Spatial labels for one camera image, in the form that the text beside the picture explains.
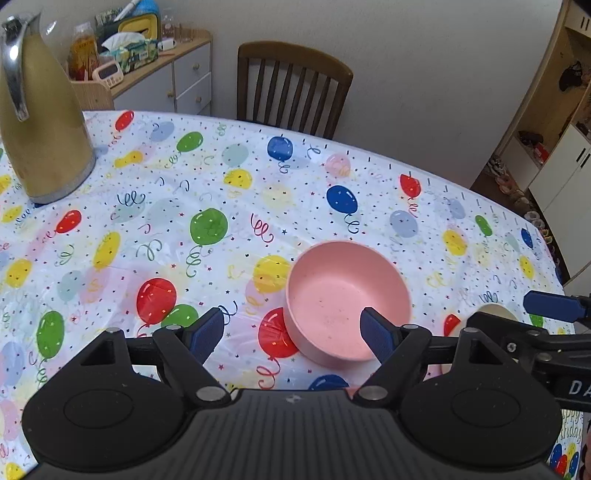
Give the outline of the pink round bowl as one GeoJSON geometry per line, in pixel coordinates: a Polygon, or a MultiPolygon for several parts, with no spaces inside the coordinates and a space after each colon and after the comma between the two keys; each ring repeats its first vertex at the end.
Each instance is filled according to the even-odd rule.
{"type": "Polygon", "coordinates": [[[312,246],[287,275],[287,333],[305,357],[339,369],[370,361],[363,341],[363,309],[372,307],[402,326],[412,320],[409,288],[394,263],[351,241],[312,246]]]}

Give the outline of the cream bowl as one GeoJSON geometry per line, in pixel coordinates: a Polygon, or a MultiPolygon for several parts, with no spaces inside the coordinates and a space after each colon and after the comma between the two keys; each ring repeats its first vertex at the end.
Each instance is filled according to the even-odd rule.
{"type": "MultiPolygon", "coordinates": [[[[512,313],[508,308],[506,308],[503,305],[498,304],[498,303],[484,304],[476,310],[476,313],[478,313],[478,312],[496,315],[498,317],[501,317],[501,318],[504,318],[507,320],[512,320],[512,321],[518,322],[518,318],[514,313],[512,313]]],[[[458,337],[460,334],[460,331],[463,328],[465,328],[466,326],[467,326],[467,319],[466,318],[461,319],[459,324],[451,330],[450,336],[451,337],[458,337]]]]}

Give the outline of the balloon birthday tablecloth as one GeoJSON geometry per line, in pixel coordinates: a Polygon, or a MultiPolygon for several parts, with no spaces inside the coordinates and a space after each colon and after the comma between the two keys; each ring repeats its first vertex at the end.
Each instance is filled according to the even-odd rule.
{"type": "Polygon", "coordinates": [[[228,388],[358,386],[369,365],[305,359],[283,323],[284,285],[311,246],[351,240],[404,278],[412,319],[457,332],[497,304],[529,315],[532,289],[561,291],[540,232],[452,182],[347,145],[204,116],[85,116],[96,165],[84,184],[35,206],[1,165],[1,475],[35,465],[26,402],[108,327],[144,337],[212,307],[224,338],[207,360],[228,388]]]}

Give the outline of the white wardrobe cabinet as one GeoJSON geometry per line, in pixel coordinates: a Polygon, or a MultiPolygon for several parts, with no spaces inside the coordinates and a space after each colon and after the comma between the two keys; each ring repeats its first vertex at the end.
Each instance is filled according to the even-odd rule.
{"type": "Polygon", "coordinates": [[[590,92],[590,3],[563,1],[534,80],[473,189],[525,213],[526,197],[543,173],[564,177],[568,169],[551,157],[570,137],[590,92]]]}

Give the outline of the gold thermos jug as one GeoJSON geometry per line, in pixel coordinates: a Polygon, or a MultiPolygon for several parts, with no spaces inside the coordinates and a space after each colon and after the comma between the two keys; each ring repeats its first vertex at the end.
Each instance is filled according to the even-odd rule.
{"type": "Polygon", "coordinates": [[[21,14],[1,24],[1,138],[25,193],[45,205],[83,183],[95,154],[74,88],[39,20],[21,14]]]}

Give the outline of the white drawer cabinet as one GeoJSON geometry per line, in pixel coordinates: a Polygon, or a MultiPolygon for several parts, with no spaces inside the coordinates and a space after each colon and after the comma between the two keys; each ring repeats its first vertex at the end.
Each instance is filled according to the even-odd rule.
{"type": "Polygon", "coordinates": [[[212,36],[202,29],[193,34],[191,41],[159,54],[112,88],[98,81],[74,81],[81,108],[207,115],[212,97],[212,36]]]}

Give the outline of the small white clock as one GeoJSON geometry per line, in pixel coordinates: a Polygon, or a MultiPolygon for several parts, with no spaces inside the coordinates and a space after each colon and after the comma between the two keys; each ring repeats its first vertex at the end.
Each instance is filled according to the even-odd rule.
{"type": "Polygon", "coordinates": [[[101,83],[107,89],[112,89],[123,82],[124,74],[120,65],[115,60],[112,60],[98,66],[92,72],[92,79],[101,83]]]}

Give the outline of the green tissue box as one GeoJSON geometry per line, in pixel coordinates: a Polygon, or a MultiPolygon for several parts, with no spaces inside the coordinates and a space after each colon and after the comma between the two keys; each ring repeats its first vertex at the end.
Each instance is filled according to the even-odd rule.
{"type": "Polygon", "coordinates": [[[107,38],[101,47],[116,61],[124,75],[158,58],[158,41],[136,32],[119,32],[107,38]]]}

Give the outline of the brown wooden chair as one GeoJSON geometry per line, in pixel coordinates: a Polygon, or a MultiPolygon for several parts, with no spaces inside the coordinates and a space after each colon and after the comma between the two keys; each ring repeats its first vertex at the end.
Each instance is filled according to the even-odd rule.
{"type": "Polygon", "coordinates": [[[280,41],[238,47],[236,118],[332,139],[353,70],[320,50],[280,41]]]}

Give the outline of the orange jar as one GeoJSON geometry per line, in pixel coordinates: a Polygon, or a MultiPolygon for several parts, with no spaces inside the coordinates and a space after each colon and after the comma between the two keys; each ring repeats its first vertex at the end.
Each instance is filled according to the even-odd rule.
{"type": "Polygon", "coordinates": [[[74,81],[89,81],[99,66],[96,37],[90,22],[74,27],[68,53],[68,74],[74,81]]]}

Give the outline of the yellow black bag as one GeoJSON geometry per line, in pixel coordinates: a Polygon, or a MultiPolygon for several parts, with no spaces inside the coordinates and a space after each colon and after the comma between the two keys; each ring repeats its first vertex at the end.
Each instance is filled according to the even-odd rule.
{"type": "Polygon", "coordinates": [[[159,40],[161,38],[160,29],[159,16],[154,13],[147,13],[100,26],[96,29],[96,35],[100,43],[121,32],[139,33],[148,40],[159,40]]]}

